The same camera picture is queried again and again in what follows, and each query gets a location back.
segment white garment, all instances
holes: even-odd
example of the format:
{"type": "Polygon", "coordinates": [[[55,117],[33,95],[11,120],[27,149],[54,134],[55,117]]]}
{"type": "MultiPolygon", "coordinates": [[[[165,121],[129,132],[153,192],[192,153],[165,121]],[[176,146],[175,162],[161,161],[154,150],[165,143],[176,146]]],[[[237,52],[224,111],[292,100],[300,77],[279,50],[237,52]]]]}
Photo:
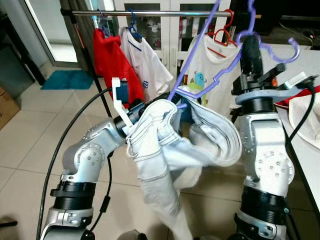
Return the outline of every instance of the white garment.
{"type": "MultiPolygon", "coordinates": [[[[197,37],[193,38],[190,47],[187,52],[189,56],[191,49],[195,45],[197,37]]],[[[233,44],[229,46],[223,46],[216,43],[208,35],[205,35],[196,53],[185,72],[187,75],[187,85],[192,92],[199,93],[201,90],[209,86],[213,82],[213,77],[222,69],[226,69],[234,60],[239,52],[239,48],[236,48],[233,44]]],[[[235,104],[235,97],[232,97],[231,90],[233,88],[233,82],[241,74],[240,64],[234,68],[232,72],[224,74],[220,77],[220,83],[213,88],[209,93],[202,96],[201,104],[206,106],[215,112],[224,116],[229,116],[230,106],[232,108],[238,108],[235,104]]]]}
{"type": "Polygon", "coordinates": [[[141,81],[144,102],[147,103],[169,90],[169,83],[174,77],[162,64],[146,39],[142,38],[141,42],[136,41],[125,27],[121,28],[119,32],[120,48],[141,81]]]}
{"type": "Polygon", "coordinates": [[[144,202],[171,229],[176,240],[193,239],[177,190],[193,187],[202,167],[233,165],[242,152],[239,133],[231,121],[194,101],[184,101],[188,108],[179,111],[166,99],[153,102],[126,138],[144,202]],[[185,118],[193,122],[188,138],[173,128],[173,122],[185,118]]]}
{"type": "MultiPolygon", "coordinates": [[[[289,102],[289,121],[295,129],[305,115],[311,95],[292,98],[289,102]]],[[[320,92],[315,94],[314,104],[304,124],[301,126],[297,134],[320,149],[320,92]]]]}

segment blue bath mat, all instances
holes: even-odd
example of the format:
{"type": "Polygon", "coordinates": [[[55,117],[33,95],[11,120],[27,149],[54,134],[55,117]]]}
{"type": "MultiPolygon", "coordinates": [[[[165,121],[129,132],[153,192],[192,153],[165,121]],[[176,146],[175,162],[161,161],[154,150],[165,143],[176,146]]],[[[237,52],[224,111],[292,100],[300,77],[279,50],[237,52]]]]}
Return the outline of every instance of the blue bath mat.
{"type": "Polygon", "coordinates": [[[55,71],[45,81],[42,90],[88,89],[93,78],[82,70],[55,71]]]}

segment cardboard box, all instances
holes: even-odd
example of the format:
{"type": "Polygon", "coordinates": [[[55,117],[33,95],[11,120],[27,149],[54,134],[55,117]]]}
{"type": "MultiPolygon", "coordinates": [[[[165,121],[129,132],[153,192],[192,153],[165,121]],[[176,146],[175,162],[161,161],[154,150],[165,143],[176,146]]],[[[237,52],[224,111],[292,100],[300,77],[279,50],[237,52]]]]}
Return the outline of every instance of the cardboard box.
{"type": "Polygon", "coordinates": [[[20,111],[20,107],[15,100],[0,87],[0,129],[10,121],[20,111]]]}

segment red cloth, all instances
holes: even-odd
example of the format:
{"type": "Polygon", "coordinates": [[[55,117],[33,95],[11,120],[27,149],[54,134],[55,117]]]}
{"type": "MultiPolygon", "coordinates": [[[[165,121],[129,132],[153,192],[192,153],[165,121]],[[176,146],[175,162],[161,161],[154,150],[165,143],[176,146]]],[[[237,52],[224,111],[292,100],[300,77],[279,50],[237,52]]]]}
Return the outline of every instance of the red cloth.
{"type": "MultiPolygon", "coordinates": [[[[320,85],[316,86],[314,89],[315,89],[316,93],[319,93],[320,92],[320,85]]],[[[276,102],[274,105],[276,105],[280,108],[283,108],[283,109],[289,109],[289,102],[291,99],[294,99],[297,97],[307,96],[310,94],[312,94],[312,93],[309,91],[309,89],[306,88],[306,89],[302,90],[301,92],[299,92],[297,95],[288,97],[287,99],[285,99],[283,101],[276,102]]]]}
{"type": "Polygon", "coordinates": [[[104,77],[107,88],[112,87],[112,78],[126,79],[128,83],[129,104],[136,99],[144,100],[144,91],[134,69],[122,52],[120,36],[105,38],[100,29],[95,29],[93,34],[95,72],[104,77]]]}

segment robotic arm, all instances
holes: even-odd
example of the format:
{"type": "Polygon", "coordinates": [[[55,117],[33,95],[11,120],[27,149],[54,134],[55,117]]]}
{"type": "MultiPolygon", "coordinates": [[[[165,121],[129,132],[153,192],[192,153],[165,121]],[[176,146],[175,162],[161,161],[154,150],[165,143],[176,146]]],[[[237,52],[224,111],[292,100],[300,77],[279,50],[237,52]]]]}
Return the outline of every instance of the robotic arm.
{"type": "MultiPolygon", "coordinates": [[[[300,90],[294,85],[307,77],[301,73],[280,86],[285,90],[276,89],[273,79],[285,70],[284,65],[278,64],[263,75],[259,44],[254,35],[243,43],[241,69],[241,76],[233,83],[233,94],[241,105],[238,113],[243,114],[240,135],[247,176],[241,208],[234,216],[238,234],[229,239],[285,240],[285,214],[289,211],[286,197],[294,167],[286,152],[285,133],[273,102],[296,95],[300,90]]],[[[147,106],[139,103],[131,108],[126,114],[128,119],[133,124],[137,122],[147,106]]],[[[96,182],[106,158],[125,144],[125,126],[120,116],[108,118],[65,151],[63,173],[59,185],[50,193],[55,202],[49,209],[41,240],[95,239],[86,227],[93,219],[96,182]]],[[[103,203],[108,205],[109,200],[107,197],[103,203]]]]}
{"type": "Polygon", "coordinates": [[[92,222],[92,202],[96,182],[106,157],[125,144],[112,118],[88,130],[78,143],[70,146],[63,156],[63,173],[49,209],[41,240],[90,240],[92,232],[86,230],[92,222]]]}
{"type": "Polygon", "coordinates": [[[248,36],[242,45],[241,75],[233,83],[235,101],[241,105],[241,140],[246,178],[241,208],[235,214],[237,233],[230,240],[285,240],[289,184],[295,174],[286,151],[282,121],[273,103],[294,96],[314,77],[304,72],[277,86],[275,76],[285,70],[278,64],[263,74],[259,42],[248,36]]]}

